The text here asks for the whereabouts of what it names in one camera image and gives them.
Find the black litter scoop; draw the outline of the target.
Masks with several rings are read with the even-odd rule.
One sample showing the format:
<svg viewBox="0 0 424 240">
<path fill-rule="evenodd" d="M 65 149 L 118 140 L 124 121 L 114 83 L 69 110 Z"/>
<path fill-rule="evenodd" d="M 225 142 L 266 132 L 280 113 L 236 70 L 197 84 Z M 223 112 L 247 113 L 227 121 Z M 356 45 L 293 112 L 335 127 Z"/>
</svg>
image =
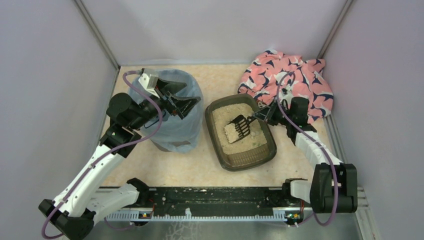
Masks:
<svg viewBox="0 0 424 240">
<path fill-rule="evenodd" d="M 231 120 L 223 128 L 228 142 L 233 144 L 247 137 L 251 133 L 250 124 L 255 120 L 256 118 L 253 116 L 244 116 L 242 114 Z"/>
</svg>

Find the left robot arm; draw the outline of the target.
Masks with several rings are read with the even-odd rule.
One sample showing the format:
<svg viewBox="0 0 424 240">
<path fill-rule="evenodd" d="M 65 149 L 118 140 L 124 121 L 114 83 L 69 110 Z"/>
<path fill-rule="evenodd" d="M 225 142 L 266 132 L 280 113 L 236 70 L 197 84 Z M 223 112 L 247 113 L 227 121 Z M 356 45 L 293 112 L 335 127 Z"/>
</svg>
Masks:
<svg viewBox="0 0 424 240">
<path fill-rule="evenodd" d="M 175 117 L 181 127 L 201 105 L 202 93 L 184 81 L 141 76 L 128 83 L 132 94 L 118 93 L 108 104 L 110 125 L 83 169 L 54 199 L 44 199 L 39 210 L 59 235 L 70 240 L 84 239 L 108 215 L 127 206 L 151 202 L 149 187 L 137 178 L 106 196 L 94 198 L 106 177 L 135 146 L 155 136 L 164 127 L 165 114 Z"/>
</svg>

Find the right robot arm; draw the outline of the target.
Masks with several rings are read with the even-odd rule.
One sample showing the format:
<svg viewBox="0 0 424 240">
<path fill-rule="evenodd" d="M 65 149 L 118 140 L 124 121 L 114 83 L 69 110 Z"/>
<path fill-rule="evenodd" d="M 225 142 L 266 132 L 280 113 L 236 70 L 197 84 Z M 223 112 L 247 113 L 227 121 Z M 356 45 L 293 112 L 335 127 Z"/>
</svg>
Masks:
<svg viewBox="0 0 424 240">
<path fill-rule="evenodd" d="M 358 209 L 358 174 L 353 164 L 343 163 L 320 140 L 308 123 L 309 100 L 294 97 L 290 103 L 277 99 L 253 113 L 253 118 L 270 126 L 283 125 L 286 134 L 314 168 L 311 182 L 302 178 L 285 181 L 291 199 L 310 204 L 317 214 L 354 213 Z"/>
</svg>

